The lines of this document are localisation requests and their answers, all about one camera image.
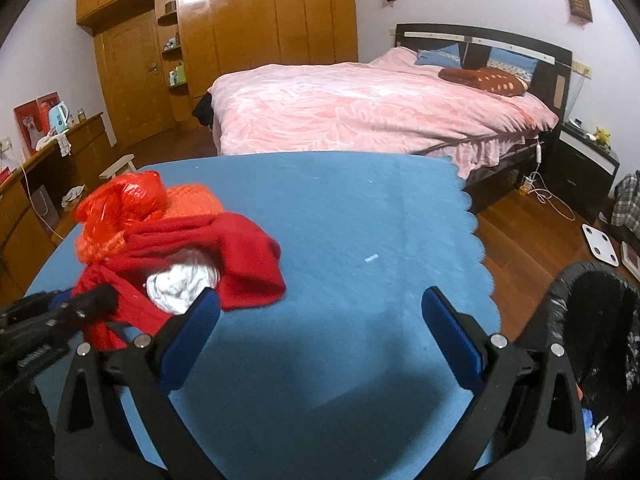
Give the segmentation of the left blue pillow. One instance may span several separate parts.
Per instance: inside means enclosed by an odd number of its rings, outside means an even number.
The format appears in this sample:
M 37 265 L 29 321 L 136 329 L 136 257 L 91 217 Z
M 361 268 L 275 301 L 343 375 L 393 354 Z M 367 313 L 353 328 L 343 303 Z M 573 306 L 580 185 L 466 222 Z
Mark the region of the left blue pillow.
M 461 68 L 460 49 L 457 44 L 436 50 L 420 50 L 416 57 L 417 66 L 439 66 L 443 68 Z

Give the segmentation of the blue pillow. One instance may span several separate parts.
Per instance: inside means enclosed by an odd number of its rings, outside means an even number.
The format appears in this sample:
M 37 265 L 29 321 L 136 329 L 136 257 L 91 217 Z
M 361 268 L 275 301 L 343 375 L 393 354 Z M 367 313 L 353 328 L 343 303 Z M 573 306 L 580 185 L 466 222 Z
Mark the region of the blue pillow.
M 537 64 L 538 60 L 536 58 L 492 47 L 486 66 L 503 70 L 529 84 L 533 80 Z
M 420 50 L 416 57 L 417 66 L 439 66 L 443 68 L 461 68 L 460 49 L 457 44 L 436 50 Z

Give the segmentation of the red picture frame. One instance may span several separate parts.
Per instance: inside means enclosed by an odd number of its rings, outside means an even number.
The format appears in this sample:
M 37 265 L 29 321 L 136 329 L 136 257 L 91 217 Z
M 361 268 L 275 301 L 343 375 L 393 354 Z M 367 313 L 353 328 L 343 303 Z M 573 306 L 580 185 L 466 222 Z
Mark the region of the red picture frame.
M 14 108 L 15 121 L 29 155 L 35 154 L 38 141 L 49 132 L 49 110 L 59 102 L 58 94 L 51 92 Z

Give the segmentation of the small wooden stool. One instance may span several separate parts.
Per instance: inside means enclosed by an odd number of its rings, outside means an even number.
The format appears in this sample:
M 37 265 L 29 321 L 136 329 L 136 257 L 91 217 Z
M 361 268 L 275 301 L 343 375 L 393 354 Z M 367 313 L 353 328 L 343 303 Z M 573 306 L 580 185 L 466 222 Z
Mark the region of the small wooden stool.
M 126 154 L 119 157 L 116 162 L 113 162 L 111 166 L 108 166 L 103 170 L 99 178 L 101 180 L 112 180 L 121 174 L 129 174 L 130 172 L 136 172 L 137 168 L 134 166 L 134 154 Z

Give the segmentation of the plaid cloth pile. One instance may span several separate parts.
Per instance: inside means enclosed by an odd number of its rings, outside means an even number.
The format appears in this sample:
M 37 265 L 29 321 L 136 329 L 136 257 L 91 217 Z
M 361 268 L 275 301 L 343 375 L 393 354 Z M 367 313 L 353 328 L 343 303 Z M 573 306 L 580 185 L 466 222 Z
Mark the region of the plaid cloth pile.
M 640 171 L 627 174 L 614 188 L 611 223 L 640 237 Z

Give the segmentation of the blue plastic bag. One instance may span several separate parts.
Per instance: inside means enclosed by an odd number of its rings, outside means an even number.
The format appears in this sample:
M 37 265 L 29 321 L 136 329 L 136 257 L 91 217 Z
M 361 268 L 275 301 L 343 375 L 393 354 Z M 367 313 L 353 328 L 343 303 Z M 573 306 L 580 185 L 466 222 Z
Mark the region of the blue plastic bag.
M 584 423 L 585 431 L 588 431 L 593 426 L 592 411 L 588 408 L 582 408 L 582 422 Z

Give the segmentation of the blue table cloth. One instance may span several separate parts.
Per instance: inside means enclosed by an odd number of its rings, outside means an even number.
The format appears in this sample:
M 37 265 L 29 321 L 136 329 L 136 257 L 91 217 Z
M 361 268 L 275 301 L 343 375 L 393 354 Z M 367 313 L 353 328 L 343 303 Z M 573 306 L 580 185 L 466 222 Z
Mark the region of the blue table cloth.
M 158 166 L 280 245 L 286 291 L 221 315 L 171 403 L 229 479 L 412 479 L 468 407 L 426 327 L 439 288 L 488 333 L 500 316 L 477 222 L 445 159 L 221 156 Z

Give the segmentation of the black white nightstand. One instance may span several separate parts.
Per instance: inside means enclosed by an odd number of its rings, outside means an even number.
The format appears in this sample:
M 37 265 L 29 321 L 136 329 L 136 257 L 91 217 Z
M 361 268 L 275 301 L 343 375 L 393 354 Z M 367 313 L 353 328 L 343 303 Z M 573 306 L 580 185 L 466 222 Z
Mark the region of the black white nightstand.
M 588 223 L 598 218 L 620 161 L 610 149 L 590 140 L 568 122 L 551 142 L 544 180 L 551 192 Z

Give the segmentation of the yellow plush toy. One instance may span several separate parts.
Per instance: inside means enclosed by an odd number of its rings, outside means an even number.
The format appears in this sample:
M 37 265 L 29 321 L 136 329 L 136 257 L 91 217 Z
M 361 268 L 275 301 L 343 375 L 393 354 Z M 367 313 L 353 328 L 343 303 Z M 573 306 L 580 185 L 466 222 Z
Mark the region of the yellow plush toy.
M 604 148 L 611 147 L 611 133 L 609 133 L 608 130 L 598 127 L 594 133 L 594 138 L 600 146 Z

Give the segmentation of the right blue pillow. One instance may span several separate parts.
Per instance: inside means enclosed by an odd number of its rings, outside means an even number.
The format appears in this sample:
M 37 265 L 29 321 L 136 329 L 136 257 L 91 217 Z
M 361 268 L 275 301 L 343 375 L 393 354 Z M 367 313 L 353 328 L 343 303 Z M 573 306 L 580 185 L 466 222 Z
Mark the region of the right blue pillow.
M 503 70 L 529 84 L 533 80 L 537 64 L 538 60 L 536 58 L 492 47 L 486 66 Z

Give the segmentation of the black trash bin with bag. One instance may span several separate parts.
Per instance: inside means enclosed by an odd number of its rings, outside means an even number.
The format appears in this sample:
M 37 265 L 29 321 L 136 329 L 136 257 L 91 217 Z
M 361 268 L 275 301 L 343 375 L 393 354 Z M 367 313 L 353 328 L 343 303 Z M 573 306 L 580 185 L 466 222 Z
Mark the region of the black trash bin with bag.
M 575 262 L 549 285 L 515 339 L 526 348 L 562 344 L 582 406 L 602 422 L 589 479 L 639 477 L 639 291 L 604 263 Z

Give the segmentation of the bed with pink cover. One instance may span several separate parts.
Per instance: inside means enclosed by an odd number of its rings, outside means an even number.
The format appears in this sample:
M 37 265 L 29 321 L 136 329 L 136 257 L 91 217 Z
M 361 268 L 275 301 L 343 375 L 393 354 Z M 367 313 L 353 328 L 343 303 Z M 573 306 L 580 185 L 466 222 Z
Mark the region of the bed with pink cover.
M 559 122 L 518 76 L 482 70 L 487 80 L 474 88 L 417 59 L 397 47 L 370 63 L 269 64 L 222 75 L 208 90 L 218 151 L 448 157 L 467 179 Z

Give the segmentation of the white tissue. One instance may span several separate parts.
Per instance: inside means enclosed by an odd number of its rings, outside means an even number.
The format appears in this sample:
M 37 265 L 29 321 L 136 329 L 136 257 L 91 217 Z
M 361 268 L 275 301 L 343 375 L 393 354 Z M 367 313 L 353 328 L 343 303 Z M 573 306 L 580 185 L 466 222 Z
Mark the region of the white tissue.
M 600 422 L 597 422 L 596 424 L 593 423 L 593 426 L 588 431 L 585 431 L 587 460 L 593 460 L 600 453 L 604 440 L 602 428 L 607 422 L 608 416 L 605 416 L 604 419 L 600 420 Z

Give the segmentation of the wooden wardrobe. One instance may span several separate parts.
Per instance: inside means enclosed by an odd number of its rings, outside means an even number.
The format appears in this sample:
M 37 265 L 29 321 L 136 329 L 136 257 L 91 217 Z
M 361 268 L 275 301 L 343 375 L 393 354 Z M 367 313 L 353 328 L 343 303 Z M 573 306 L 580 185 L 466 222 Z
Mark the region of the wooden wardrobe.
M 221 75 L 358 58 L 355 0 L 76 0 L 115 138 L 191 127 Z

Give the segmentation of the red plastic bag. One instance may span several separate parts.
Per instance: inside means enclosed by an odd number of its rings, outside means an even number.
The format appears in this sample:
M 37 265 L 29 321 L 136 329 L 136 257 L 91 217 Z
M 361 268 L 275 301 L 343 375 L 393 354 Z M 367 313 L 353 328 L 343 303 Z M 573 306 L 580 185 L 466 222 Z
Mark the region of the red plastic bag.
M 82 235 L 104 242 L 165 212 L 168 195 L 155 170 L 130 172 L 99 186 L 76 208 Z

